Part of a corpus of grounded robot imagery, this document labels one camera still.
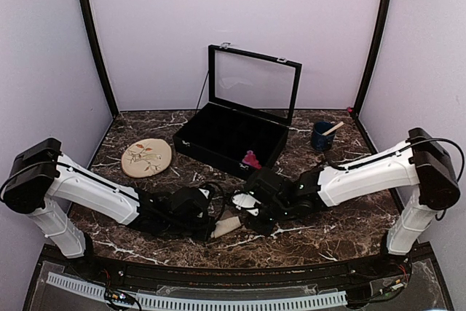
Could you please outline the beige brown striped sock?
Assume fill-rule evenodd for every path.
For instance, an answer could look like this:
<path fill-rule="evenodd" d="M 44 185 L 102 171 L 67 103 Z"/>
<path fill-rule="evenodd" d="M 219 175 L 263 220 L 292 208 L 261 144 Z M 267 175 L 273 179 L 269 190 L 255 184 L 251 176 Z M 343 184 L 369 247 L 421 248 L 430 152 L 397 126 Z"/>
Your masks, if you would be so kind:
<path fill-rule="evenodd" d="M 211 238 L 219 238 L 242 226 L 238 216 L 232 216 L 216 222 L 216 227 L 211 233 Z"/>

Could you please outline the maroon purple striped sock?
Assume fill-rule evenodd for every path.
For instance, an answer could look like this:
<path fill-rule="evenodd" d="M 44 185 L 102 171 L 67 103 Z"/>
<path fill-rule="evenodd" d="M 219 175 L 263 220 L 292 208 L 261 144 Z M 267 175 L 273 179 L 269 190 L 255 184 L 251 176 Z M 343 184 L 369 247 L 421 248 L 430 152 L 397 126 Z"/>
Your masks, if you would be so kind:
<path fill-rule="evenodd" d="M 259 162 L 254 151 L 252 150 L 246 151 L 246 154 L 242 159 L 242 164 L 248 165 L 257 170 L 260 170 L 262 168 L 261 163 Z"/>

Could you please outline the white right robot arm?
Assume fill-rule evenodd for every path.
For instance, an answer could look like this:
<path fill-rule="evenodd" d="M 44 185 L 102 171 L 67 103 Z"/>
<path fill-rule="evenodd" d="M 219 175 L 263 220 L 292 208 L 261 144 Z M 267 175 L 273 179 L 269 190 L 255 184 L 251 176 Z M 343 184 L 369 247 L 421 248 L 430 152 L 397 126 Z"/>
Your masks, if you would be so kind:
<path fill-rule="evenodd" d="M 261 223 L 271 224 L 300 219 L 375 192 L 409 187 L 411 197 L 387 233 L 385 250 L 371 262 L 376 276 L 387 277 L 435 216 L 459 201 L 462 173 L 454 170 L 444 143 L 458 146 L 416 127 L 409 130 L 406 140 L 385 151 L 341 165 L 315 167 L 296 181 L 262 168 L 233 195 L 232 203 Z"/>

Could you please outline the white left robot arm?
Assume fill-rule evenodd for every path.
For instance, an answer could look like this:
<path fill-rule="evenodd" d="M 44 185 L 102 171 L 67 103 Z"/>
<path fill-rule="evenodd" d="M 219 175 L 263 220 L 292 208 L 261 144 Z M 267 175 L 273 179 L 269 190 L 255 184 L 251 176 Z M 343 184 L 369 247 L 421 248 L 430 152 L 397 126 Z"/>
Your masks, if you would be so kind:
<path fill-rule="evenodd" d="M 215 192 L 211 183 L 173 193 L 115 184 L 62 153 L 59 140 L 47 138 L 16 156 L 9 178 L 1 185 L 1 202 L 27 215 L 66 258 L 74 259 L 78 271 L 96 279 L 103 272 L 102 261 L 92 255 L 91 238 L 74 226 L 58 199 L 102 213 L 138 232 L 208 240 L 216 225 L 216 218 L 208 213 Z"/>

